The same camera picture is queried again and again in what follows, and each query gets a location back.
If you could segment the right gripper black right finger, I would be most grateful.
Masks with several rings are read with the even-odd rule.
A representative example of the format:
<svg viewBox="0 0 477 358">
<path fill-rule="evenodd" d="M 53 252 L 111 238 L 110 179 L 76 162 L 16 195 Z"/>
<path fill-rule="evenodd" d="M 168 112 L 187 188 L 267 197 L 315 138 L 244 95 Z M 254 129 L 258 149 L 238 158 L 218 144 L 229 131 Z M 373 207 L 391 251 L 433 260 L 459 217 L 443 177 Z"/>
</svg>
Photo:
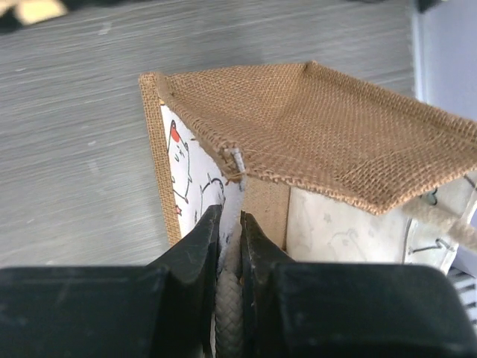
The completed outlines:
<svg viewBox="0 0 477 358">
<path fill-rule="evenodd" d="M 303 263 L 241 216 L 246 357 L 474 357 L 476 333 L 428 266 Z"/>
</svg>

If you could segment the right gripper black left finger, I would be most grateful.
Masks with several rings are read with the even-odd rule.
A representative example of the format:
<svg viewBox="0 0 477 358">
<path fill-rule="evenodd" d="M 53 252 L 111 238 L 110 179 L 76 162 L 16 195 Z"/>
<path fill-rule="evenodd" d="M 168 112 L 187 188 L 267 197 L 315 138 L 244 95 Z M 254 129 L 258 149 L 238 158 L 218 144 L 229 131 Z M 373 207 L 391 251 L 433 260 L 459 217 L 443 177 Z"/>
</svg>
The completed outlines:
<svg viewBox="0 0 477 358">
<path fill-rule="evenodd" d="M 210 352 L 221 207 L 145 266 L 1 270 L 3 357 L 201 357 Z"/>
</svg>

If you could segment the burlap canvas cat-print bag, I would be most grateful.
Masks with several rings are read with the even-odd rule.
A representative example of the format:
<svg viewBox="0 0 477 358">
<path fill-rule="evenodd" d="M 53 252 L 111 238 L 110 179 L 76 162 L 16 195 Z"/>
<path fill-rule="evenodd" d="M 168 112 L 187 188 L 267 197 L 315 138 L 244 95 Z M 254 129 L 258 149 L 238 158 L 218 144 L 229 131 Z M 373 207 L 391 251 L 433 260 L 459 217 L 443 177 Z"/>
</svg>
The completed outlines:
<svg viewBox="0 0 477 358">
<path fill-rule="evenodd" d="M 170 248 L 221 207 L 201 357 L 246 357 L 243 213 L 303 263 L 448 279 L 476 251 L 474 121 L 315 62 L 146 72 L 139 88 Z"/>
</svg>

